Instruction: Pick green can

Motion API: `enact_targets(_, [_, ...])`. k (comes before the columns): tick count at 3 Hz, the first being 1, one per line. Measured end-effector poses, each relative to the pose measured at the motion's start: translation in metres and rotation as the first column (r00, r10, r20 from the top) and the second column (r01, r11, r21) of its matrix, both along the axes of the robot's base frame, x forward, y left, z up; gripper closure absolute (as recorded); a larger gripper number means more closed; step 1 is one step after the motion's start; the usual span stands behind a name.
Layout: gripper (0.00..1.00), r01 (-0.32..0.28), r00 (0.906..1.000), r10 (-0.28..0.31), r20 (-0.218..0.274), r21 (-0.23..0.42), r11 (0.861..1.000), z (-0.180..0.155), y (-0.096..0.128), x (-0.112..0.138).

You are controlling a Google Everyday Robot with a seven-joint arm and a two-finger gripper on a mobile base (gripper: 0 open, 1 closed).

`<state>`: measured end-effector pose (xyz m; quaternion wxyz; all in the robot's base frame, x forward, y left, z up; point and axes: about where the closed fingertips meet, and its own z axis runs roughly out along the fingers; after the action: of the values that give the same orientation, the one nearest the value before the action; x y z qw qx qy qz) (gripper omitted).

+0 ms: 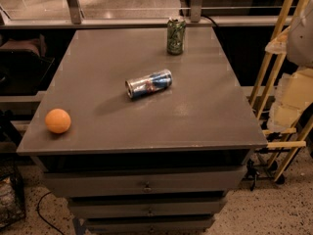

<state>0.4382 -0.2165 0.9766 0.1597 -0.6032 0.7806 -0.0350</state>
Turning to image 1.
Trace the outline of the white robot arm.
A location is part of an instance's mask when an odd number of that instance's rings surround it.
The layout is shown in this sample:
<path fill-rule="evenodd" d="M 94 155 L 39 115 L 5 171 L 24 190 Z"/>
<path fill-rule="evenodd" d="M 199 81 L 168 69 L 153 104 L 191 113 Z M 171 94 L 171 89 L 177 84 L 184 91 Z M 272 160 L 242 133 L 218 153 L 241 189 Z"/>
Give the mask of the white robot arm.
<path fill-rule="evenodd" d="M 270 41 L 265 51 L 286 54 L 297 65 L 292 74 L 284 73 L 275 91 L 267 128 L 282 132 L 290 128 L 313 103 L 313 0 L 291 25 Z"/>

